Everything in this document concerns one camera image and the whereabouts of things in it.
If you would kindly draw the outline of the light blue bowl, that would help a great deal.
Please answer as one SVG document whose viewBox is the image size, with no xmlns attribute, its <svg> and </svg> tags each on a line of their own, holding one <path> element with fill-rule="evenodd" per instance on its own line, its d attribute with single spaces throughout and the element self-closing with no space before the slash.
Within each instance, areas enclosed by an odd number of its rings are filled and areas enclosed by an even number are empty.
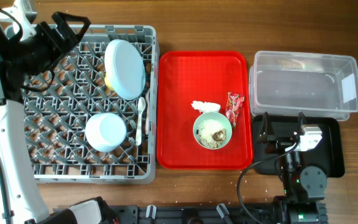
<svg viewBox="0 0 358 224">
<path fill-rule="evenodd" d="M 110 152 L 125 140 L 127 128 L 124 120 L 114 113 L 98 113 L 90 117 L 85 137 L 90 146 L 101 152 Z"/>
</svg>

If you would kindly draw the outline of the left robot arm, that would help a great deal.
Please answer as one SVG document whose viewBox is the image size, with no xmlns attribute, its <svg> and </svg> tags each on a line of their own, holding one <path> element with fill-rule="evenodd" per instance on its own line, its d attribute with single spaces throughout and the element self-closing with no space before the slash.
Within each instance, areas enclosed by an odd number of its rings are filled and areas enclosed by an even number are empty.
<svg viewBox="0 0 358 224">
<path fill-rule="evenodd" d="M 18 30 L 7 37 L 0 25 L 0 223 L 102 223 L 100 199 L 92 198 L 50 213 L 34 179 L 24 134 L 21 92 L 25 79 L 53 72 L 78 45 L 90 20 L 56 12 L 56 28 L 37 24 L 25 32 L 25 16 L 13 21 Z"/>
</svg>

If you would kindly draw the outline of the light blue plate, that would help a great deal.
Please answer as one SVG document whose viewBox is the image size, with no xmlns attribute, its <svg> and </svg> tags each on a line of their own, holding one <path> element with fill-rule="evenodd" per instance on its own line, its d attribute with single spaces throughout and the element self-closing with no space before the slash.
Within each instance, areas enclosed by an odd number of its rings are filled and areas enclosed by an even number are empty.
<svg viewBox="0 0 358 224">
<path fill-rule="evenodd" d="M 104 67 L 118 96 L 133 100 L 145 87 L 145 67 L 138 50 L 126 40 L 112 40 L 104 54 Z"/>
</svg>

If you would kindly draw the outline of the yellow plastic cup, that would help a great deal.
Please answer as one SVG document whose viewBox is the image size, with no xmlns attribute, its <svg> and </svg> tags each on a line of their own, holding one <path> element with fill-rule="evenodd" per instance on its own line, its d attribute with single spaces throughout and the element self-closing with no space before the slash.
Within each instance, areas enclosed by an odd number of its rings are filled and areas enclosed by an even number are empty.
<svg viewBox="0 0 358 224">
<path fill-rule="evenodd" d="M 111 91 L 114 91 L 114 88 L 111 85 L 111 81 L 110 81 L 107 73 L 104 74 L 104 83 Z"/>
</svg>

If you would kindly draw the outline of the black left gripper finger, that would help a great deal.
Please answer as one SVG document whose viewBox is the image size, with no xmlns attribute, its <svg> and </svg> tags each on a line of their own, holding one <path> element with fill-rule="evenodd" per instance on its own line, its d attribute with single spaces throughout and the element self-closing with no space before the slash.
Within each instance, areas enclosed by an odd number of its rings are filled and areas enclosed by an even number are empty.
<svg viewBox="0 0 358 224">
<path fill-rule="evenodd" d="M 56 29 L 52 29 L 45 21 L 39 23 L 39 39 L 49 47 L 61 47 L 64 41 Z"/>
<path fill-rule="evenodd" d="M 63 37 L 63 40 L 70 44 L 78 44 L 91 25 L 91 21 L 87 17 L 74 16 L 63 12 L 54 12 L 52 19 L 56 23 L 57 31 Z M 81 25 L 81 28 L 79 31 L 74 31 L 70 27 L 71 25 Z"/>
</svg>

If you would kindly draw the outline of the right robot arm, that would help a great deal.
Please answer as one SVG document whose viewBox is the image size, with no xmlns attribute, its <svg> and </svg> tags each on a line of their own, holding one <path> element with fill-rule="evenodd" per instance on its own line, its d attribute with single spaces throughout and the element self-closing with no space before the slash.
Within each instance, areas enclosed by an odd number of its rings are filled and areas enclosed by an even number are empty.
<svg viewBox="0 0 358 224">
<path fill-rule="evenodd" d="M 257 142 L 266 144 L 265 152 L 274 154 L 270 160 L 279 163 L 278 176 L 285 194 L 273 200 L 279 223 L 321 223 L 318 202 L 325 197 L 327 176 L 322 168 L 306 165 L 303 153 L 315 149 L 322 138 L 320 127 L 309 124 L 302 112 L 298 114 L 298 130 L 287 137 L 277 136 L 269 114 L 262 115 Z"/>
</svg>

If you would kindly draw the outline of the green bowl with food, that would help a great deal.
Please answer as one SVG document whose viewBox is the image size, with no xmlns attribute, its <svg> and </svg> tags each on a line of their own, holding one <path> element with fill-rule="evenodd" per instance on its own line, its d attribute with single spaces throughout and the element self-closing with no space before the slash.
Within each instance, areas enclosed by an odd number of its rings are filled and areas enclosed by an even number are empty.
<svg viewBox="0 0 358 224">
<path fill-rule="evenodd" d="M 193 124 L 193 135 L 200 146 L 209 150 L 221 149 L 231 140 L 232 125 L 221 113 L 203 113 Z"/>
</svg>

